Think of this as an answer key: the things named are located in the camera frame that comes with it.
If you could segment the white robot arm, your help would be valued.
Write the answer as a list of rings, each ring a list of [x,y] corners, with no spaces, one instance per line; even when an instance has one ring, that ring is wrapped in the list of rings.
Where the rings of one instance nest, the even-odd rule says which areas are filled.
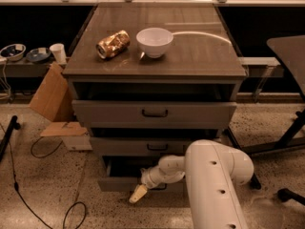
[[[142,199],[158,185],[184,179],[193,229],[248,229],[235,185],[250,181],[252,160],[244,152],[211,140],[193,142],[183,156],[163,156],[154,167],[141,171],[141,183],[130,197]]]

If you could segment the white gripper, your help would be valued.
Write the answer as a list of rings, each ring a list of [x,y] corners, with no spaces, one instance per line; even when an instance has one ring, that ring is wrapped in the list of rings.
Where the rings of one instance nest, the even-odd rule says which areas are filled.
[[[141,169],[141,183],[135,187],[129,203],[135,204],[142,199],[148,192],[148,189],[153,189],[159,184],[163,183],[165,173],[158,167],[150,167],[148,169]]]

